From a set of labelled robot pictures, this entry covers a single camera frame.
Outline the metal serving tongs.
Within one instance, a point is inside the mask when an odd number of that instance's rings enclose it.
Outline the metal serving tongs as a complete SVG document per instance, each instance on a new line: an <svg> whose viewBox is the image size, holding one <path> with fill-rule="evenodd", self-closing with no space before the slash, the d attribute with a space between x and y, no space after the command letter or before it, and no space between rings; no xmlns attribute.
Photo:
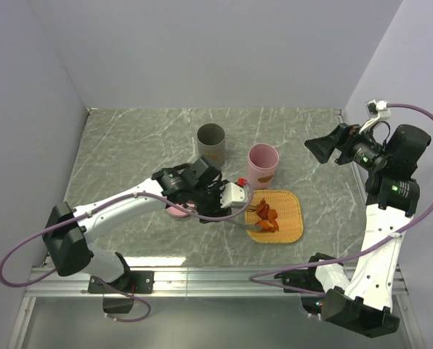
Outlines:
<svg viewBox="0 0 433 349"><path fill-rule="evenodd" d="M266 231L262 225L258 224L261 218L256 213L256 207L251 205L244 214L238 215L231 221L233 225L247 231L263 232Z"/></svg>

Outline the orange food piece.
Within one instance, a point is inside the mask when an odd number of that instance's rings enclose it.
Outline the orange food piece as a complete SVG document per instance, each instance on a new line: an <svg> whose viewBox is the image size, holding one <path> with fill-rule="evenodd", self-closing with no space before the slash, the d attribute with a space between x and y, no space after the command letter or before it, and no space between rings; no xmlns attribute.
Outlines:
<svg viewBox="0 0 433 349"><path fill-rule="evenodd" d="M262 232L271 232L274 233L277 229L275 226L270 225L268 222L264 220L260 220L256 223L257 229Z"/></svg>

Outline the orange chicken wing piece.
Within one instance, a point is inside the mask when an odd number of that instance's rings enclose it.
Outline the orange chicken wing piece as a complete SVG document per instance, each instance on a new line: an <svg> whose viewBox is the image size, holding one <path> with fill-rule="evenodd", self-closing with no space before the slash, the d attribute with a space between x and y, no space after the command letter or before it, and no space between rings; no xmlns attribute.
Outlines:
<svg viewBox="0 0 433 349"><path fill-rule="evenodd" d="M277 222L278 213L275 209L269 209L267 212L267 219L272 226L273 231L279 231L279 225Z"/></svg>

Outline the red food piece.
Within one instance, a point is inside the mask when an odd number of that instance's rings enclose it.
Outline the red food piece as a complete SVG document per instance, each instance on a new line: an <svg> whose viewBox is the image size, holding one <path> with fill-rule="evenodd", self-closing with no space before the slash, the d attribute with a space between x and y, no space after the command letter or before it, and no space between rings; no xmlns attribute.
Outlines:
<svg viewBox="0 0 433 349"><path fill-rule="evenodd" d="M262 220L267 220L270 211L270 205L263 198L256 206L256 213Z"/></svg>

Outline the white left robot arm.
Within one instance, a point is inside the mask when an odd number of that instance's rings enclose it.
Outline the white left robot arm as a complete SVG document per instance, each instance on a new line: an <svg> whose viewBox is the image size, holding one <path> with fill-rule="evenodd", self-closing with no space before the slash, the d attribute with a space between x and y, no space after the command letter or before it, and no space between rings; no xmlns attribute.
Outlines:
<svg viewBox="0 0 433 349"><path fill-rule="evenodd" d="M220 168L200 157L192 164L160 169L133 188L93 204L58 204L47 222L54 230L43 236L57 274L88 273L114 292L127 290L131 274L123 256L96 247L95 241L135 217L172 204L193 204L203 222L226 217L231 210L221 204L225 184Z"/></svg>

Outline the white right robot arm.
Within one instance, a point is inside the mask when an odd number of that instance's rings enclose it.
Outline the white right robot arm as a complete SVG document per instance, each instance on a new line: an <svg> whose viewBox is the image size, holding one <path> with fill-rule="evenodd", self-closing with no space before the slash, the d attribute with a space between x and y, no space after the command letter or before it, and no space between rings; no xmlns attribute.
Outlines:
<svg viewBox="0 0 433 349"><path fill-rule="evenodd" d="M399 125L384 143L376 142L372 129L362 132L358 125L347 124L305 141L321 164L339 151L336 164L354 162L368 172L363 255L353 276L346 277L342 262L320 253L311 258L318 265L304 274L310 289L325 292L322 320L368 338L398 330L400 320L392 314L392 285L405 235L399 228L416 213L420 188L412 175L430 142L425 131L407 124Z"/></svg>

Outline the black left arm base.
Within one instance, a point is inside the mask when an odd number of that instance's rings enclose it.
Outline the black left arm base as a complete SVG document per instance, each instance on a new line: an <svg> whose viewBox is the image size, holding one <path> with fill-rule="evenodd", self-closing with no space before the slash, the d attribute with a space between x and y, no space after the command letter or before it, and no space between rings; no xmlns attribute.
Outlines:
<svg viewBox="0 0 433 349"><path fill-rule="evenodd" d="M155 273L151 270L133 270L112 283L91 276L88 294L102 295L102 309L108 315L129 314L140 295L153 292Z"/></svg>

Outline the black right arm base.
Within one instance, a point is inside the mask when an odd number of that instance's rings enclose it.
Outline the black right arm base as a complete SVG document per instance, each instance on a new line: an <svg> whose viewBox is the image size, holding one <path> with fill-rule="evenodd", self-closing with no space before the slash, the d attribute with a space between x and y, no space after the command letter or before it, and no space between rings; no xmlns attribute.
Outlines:
<svg viewBox="0 0 433 349"><path fill-rule="evenodd" d="M279 279L285 286L307 289L319 293L325 292L321 283L315 278L315 269L312 269L312 271L303 269L276 273L274 279ZM303 309L308 315L321 316L323 297L308 294L307 296L301 296L300 300Z"/></svg>

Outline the pink round lid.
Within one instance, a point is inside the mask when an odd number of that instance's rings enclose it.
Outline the pink round lid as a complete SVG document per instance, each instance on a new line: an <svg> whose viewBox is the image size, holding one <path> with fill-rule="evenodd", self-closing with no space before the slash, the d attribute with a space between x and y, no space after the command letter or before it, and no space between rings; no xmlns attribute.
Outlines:
<svg viewBox="0 0 433 349"><path fill-rule="evenodd" d="M173 207L173 206L169 206L166 209L166 212L175 218L185 218L189 216L190 212L194 212L195 211L195 205L194 204L188 204L187 207L184 207L181 205L181 207L185 210L185 212Z"/></svg>

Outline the grey cylindrical canister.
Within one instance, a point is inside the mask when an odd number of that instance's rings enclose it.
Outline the grey cylindrical canister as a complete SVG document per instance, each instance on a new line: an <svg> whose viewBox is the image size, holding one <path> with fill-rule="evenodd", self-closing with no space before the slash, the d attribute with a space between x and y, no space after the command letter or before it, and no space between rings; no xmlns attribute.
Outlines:
<svg viewBox="0 0 433 349"><path fill-rule="evenodd" d="M226 134L220 125L202 125L197 131L199 155L208 156L222 167L225 160L225 140Z"/></svg>

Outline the pink cylindrical canister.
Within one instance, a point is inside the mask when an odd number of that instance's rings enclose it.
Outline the pink cylindrical canister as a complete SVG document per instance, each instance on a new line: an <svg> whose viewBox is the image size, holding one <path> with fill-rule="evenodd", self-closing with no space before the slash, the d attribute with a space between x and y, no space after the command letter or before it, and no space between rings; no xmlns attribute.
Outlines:
<svg viewBox="0 0 433 349"><path fill-rule="evenodd" d="M263 190L270 186L279 160L277 150L271 145L259 143L251 147L248 152L246 179L253 189Z"/></svg>

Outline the woven bamboo tray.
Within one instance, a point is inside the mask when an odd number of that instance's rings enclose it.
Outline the woven bamboo tray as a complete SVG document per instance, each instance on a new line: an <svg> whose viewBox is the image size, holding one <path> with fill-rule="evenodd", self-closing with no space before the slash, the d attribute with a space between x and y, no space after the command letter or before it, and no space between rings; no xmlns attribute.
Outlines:
<svg viewBox="0 0 433 349"><path fill-rule="evenodd" d="M298 198L286 190L256 190L251 205L257 206L262 199L278 213L279 231L246 231L248 236L260 244L293 244L303 235L304 223Z"/></svg>

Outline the aluminium front rail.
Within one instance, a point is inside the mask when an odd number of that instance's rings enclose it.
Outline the aluminium front rail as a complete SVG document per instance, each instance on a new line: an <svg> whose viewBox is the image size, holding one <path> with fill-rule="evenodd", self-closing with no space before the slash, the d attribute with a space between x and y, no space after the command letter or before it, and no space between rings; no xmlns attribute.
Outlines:
<svg viewBox="0 0 433 349"><path fill-rule="evenodd" d="M11 348L411 348L405 326L368 339L304 312L297 294L255 284L249 267L157 268L150 316L102 314L88 278L50 276L23 298Z"/></svg>

